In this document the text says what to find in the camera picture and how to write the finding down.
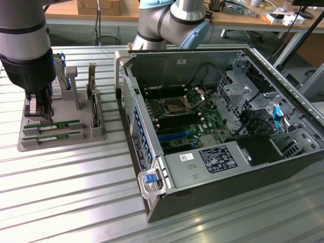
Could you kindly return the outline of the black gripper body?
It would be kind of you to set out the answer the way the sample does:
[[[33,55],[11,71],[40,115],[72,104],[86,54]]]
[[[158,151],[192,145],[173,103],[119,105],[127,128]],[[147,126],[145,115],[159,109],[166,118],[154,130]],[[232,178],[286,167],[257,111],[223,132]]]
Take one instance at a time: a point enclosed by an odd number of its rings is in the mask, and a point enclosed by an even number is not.
[[[30,94],[51,84],[56,77],[53,51],[32,60],[14,60],[1,56],[1,62],[10,81]]]

